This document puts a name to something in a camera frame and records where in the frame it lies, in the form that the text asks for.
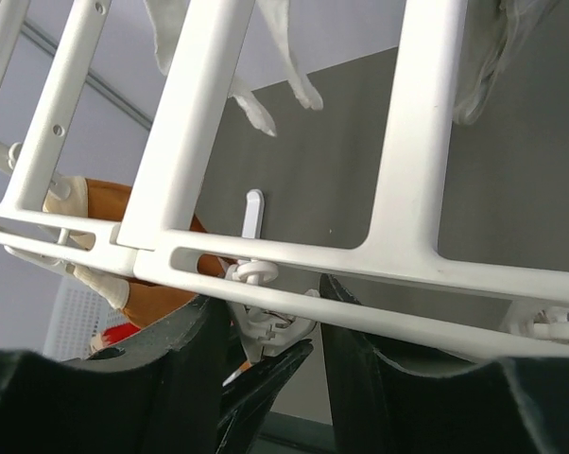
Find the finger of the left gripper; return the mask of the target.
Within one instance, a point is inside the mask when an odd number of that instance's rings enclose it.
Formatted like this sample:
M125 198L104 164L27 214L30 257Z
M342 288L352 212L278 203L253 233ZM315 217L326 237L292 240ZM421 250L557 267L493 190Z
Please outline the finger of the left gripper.
M310 340L300 340L278 356L250 367L223 388L217 454L250 452L279 392L313 350Z

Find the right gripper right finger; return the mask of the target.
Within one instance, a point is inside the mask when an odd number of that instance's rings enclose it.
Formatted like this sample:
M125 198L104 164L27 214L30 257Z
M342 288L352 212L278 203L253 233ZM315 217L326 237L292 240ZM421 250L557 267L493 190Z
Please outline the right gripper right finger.
M443 343L321 328L341 453L569 453L569 345L446 324Z

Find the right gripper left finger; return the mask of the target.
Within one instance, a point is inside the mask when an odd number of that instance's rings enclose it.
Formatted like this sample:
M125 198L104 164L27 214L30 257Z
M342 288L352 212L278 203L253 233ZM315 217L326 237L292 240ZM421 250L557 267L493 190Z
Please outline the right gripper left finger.
M0 350L0 453L211 453L230 329L199 296L86 359Z

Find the white clip sock hanger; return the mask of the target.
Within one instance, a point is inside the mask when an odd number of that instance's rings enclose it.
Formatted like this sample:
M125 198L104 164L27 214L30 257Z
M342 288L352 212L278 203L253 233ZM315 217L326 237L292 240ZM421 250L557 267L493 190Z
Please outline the white clip sock hanger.
M0 1L0 346L60 279L137 278L479 361L569 357L569 1L194 1L168 76L133 1L25 60Z

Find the white sock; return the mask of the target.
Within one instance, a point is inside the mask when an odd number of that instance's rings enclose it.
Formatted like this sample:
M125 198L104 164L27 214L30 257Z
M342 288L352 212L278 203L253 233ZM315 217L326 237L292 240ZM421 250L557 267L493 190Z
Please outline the white sock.
M268 31L282 58L286 80L295 98L305 110L321 111L323 99L309 77L298 66L290 45L290 1L257 1ZM242 109L250 124L270 136L277 136L275 122L267 109L256 98L246 82L234 75L228 97L233 98Z
M162 75L167 76L188 10L188 0L145 0L153 29L154 55Z

